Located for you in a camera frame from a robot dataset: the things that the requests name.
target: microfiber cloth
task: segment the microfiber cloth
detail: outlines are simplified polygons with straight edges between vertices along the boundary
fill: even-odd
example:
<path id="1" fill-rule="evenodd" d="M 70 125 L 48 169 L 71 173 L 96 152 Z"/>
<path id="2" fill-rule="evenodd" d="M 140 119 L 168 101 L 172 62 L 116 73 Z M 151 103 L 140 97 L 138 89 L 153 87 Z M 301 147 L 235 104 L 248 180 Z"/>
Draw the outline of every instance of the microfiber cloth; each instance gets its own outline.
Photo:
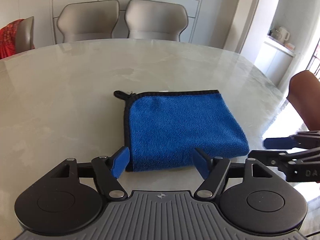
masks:
<path id="1" fill-rule="evenodd" d="M 124 142 L 130 150 L 127 171 L 192 165 L 192 150 L 209 156 L 247 155 L 248 141 L 217 90 L 126 94 Z"/>

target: brown leather chair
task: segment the brown leather chair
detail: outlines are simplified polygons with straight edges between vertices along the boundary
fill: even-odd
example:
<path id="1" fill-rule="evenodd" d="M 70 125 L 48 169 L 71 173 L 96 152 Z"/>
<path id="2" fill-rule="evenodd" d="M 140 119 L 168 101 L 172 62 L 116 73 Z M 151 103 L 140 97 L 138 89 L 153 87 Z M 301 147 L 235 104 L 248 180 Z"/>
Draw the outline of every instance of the brown leather chair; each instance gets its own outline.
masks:
<path id="1" fill-rule="evenodd" d="M 15 36 L 16 53 L 33 49 L 33 23 L 33 16 L 19 23 Z"/>
<path id="2" fill-rule="evenodd" d="M 291 78 L 287 100 L 310 131 L 320 130 L 320 82 L 313 73 L 304 70 Z"/>
<path id="3" fill-rule="evenodd" d="M 188 15 L 180 4 L 131 0 L 125 21 L 129 38 L 180 41 L 180 34 L 188 26 Z"/>
<path id="4" fill-rule="evenodd" d="M 118 19 L 118 0 L 83 2 L 67 5 L 57 25 L 63 42 L 111 39 Z"/>

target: gray ribbed panel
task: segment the gray ribbed panel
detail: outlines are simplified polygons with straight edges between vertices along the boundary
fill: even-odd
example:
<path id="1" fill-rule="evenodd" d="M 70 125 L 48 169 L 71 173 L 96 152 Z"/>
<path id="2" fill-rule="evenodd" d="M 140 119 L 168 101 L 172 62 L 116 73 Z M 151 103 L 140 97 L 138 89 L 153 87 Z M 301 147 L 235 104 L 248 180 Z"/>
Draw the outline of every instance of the gray ribbed panel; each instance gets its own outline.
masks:
<path id="1" fill-rule="evenodd" d="M 108 205 L 95 223 L 68 236 L 24 232 L 16 240 L 305 240 L 287 235 L 252 236 L 228 224 L 215 205 L 193 199 L 189 192 L 135 191 L 131 198 Z"/>

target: crosshair symbol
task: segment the crosshair symbol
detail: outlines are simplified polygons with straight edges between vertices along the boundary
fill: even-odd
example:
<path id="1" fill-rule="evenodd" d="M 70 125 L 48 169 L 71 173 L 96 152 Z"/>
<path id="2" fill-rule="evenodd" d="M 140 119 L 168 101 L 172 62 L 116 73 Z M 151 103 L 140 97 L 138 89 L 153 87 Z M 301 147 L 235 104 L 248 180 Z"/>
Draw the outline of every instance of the crosshair symbol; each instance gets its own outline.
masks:
<path id="1" fill-rule="evenodd" d="M 157 197 L 159 197 L 159 198 L 161 198 L 161 199 L 163 199 L 164 197 L 166 197 L 167 195 L 165 195 L 165 194 L 163 194 L 163 193 L 160 193 L 160 194 L 158 194 L 157 195 Z"/>

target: red cloth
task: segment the red cloth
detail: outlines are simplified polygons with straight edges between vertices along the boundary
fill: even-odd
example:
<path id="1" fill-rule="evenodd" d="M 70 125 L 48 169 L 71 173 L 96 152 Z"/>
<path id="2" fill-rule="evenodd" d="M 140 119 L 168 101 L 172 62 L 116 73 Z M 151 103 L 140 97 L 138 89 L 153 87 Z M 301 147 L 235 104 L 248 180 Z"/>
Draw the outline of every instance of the red cloth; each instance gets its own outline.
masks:
<path id="1" fill-rule="evenodd" d="M 16 54 L 16 33 L 18 25 L 24 19 L 9 23 L 0 30 L 0 59 Z"/>

